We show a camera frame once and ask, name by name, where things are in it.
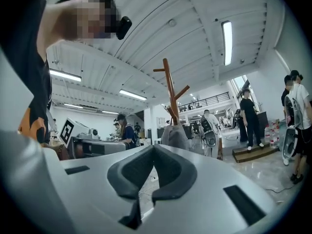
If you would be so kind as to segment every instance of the backpack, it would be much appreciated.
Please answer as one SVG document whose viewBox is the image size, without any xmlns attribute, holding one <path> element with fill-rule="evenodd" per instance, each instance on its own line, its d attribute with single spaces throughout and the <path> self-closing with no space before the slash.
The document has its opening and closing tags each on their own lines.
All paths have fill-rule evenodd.
<svg viewBox="0 0 312 234">
<path fill-rule="evenodd" d="M 134 139 L 135 139 L 134 144 L 136 145 L 136 147 L 141 146 L 140 138 L 138 137 L 136 131 L 133 130 L 133 133 L 134 133 Z"/>
</svg>

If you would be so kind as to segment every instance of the woman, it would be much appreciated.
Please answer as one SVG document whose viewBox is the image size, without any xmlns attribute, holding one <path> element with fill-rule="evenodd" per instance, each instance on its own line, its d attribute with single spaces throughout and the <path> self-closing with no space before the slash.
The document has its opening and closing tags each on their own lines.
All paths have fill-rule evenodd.
<svg viewBox="0 0 312 234">
<path fill-rule="evenodd" d="M 120 142 L 128 143 L 130 145 L 130 149 L 135 148 L 136 147 L 135 132 L 132 126 L 128 124 L 126 116 L 119 114 L 117 116 L 117 120 L 118 120 L 119 125 L 121 126 L 121 130 L 120 130 L 121 141 Z"/>
</svg>

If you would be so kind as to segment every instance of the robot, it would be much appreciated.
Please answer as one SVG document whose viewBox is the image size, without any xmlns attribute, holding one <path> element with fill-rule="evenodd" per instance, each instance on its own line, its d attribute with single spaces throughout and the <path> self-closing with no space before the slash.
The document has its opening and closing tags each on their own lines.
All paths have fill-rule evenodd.
<svg viewBox="0 0 312 234">
<path fill-rule="evenodd" d="M 289 159 L 294 156 L 298 141 L 298 127 L 302 122 L 302 113 L 297 100 L 291 95 L 285 97 L 286 107 L 286 134 L 282 146 L 282 158 L 284 165 L 289 165 Z"/>
<path fill-rule="evenodd" d="M 204 115 L 200 119 L 201 123 L 201 135 L 204 138 L 204 144 L 210 149 L 211 154 L 206 153 L 205 156 L 211 156 L 213 158 L 218 157 L 218 148 L 219 148 L 219 136 L 218 133 L 214 132 L 212 123 Z"/>
</svg>

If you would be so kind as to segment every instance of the wooden coat rack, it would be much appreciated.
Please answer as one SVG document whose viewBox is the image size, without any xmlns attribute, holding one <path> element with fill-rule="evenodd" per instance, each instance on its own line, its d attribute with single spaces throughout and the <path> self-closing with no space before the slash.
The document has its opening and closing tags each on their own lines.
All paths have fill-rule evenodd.
<svg viewBox="0 0 312 234">
<path fill-rule="evenodd" d="M 165 58 L 162 60 L 164 64 L 164 68 L 161 69 L 154 69 L 154 72 L 163 72 L 165 71 L 166 74 L 166 80 L 168 85 L 168 91 L 169 91 L 169 99 L 170 99 L 170 106 L 167 107 L 168 112 L 170 113 L 172 120 L 174 122 L 174 126 L 177 126 L 178 119 L 179 119 L 179 112 L 177 109 L 176 100 L 179 99 L 188 89 L 190 88 L 189 85 L 186 85 L 185 88 L 183 88 L 177 95 L 175 95 L 174 90 L 174 84 L 172 82 L 171 73 L 169 69 L 168 60 Z"/>
</svg>

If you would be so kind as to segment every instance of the white robot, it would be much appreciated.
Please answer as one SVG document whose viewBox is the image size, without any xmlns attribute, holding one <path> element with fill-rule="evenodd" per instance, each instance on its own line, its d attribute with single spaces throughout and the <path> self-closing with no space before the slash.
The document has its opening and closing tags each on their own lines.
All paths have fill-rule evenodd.
<svg viewBox="0 0 312 234">
<path fill-rule="evenodd" d="M 282 157 L 284 165 L 288 166 L 289 159 L 294 156 L 294 151 L 298 141 L 298 127 L 302 122 L 302 113 L 297 100 L 291 95 L 285 97 L 286 125 L 287 130 L 282 146 Z"/>
<path fill-rule="evenodd" d="M 200 123 L 200 135 L 204 138 L 205 145 L 204 154 L 205 156 L 217 158 L 219 149 L 219 134 L 217 128 L 214 126 L 218 124 L 218 121 L 214 115 L 208 113 L 201 117 Z"/>
</svg>

